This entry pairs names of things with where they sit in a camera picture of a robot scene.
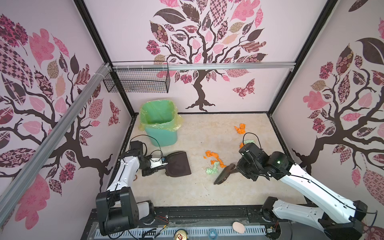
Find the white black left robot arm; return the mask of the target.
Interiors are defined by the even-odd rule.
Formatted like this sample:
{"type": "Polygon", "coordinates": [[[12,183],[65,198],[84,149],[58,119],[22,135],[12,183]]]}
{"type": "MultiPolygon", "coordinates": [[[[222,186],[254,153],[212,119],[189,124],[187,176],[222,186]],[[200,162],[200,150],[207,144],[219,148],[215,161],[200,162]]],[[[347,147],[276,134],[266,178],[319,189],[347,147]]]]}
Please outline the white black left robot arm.
{"type": "Polygon", "coordinates": [[[110,237],[137,228],[139,223],[150,225],[155,221],[155,208],[152,201],[137,202],[132,185],[138,170],[151,171],[168,164],[161,154],[159,158],[146,156],[144,143],[134,142],[134,148],[124,152],[119,158],[119,169],[114,180],[105,192],[96,197],[97,216],[100,232],[110,237]]]}

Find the dark brown hand brush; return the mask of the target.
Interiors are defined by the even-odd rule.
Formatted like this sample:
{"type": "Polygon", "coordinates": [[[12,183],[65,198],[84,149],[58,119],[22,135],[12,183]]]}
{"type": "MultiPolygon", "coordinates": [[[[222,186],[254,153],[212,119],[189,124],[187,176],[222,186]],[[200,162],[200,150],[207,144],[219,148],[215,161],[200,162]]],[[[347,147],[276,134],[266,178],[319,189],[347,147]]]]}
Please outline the dark brown hand brush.
{"type": "Polygon", "coordinates": [[[219,176],[216,178],[216,180],[214,181],[214,185],[220,185],[220,184],[224,183],[231,174],[235,174],[237,172],[238,172],[238,170],[237,170],[237,166],[235,164],[230,164],[230,165],[226,166],[223,169],[223,171],[219,174],[219,176]]]}

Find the dark brown plastic dustpan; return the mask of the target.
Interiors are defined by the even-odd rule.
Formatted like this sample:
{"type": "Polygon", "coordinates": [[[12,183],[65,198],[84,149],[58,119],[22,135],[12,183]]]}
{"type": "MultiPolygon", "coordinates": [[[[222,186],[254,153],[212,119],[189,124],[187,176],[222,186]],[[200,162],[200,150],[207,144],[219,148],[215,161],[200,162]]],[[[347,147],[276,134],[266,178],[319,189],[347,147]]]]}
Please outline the dark brown plastic dustpan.
{"type": "Polygon", "coordinates": [[[166,156],[166,175],[172,178],[178,178],[191,175],[191,168],[188,156],[185,151],[174,152],[166,156]]]}

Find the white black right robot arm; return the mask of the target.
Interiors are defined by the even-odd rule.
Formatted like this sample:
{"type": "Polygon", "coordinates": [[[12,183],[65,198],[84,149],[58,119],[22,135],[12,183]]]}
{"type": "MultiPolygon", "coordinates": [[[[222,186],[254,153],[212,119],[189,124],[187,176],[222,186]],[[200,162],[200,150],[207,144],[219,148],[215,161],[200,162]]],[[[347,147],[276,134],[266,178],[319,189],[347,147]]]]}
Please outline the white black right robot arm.
{"type": "Polygon", "coordinates": [[[268,197],[262,206],[265,221],[290,220],[322,231],[331,240],[358,240],[364,234],[362,220],[368,207],[330,190],[281,152],[267,155],[254,143],[240,150],[236,169],[247,179],[258,177],[280,181],[308,198],[313,207],[291,204],[268,197]]]}

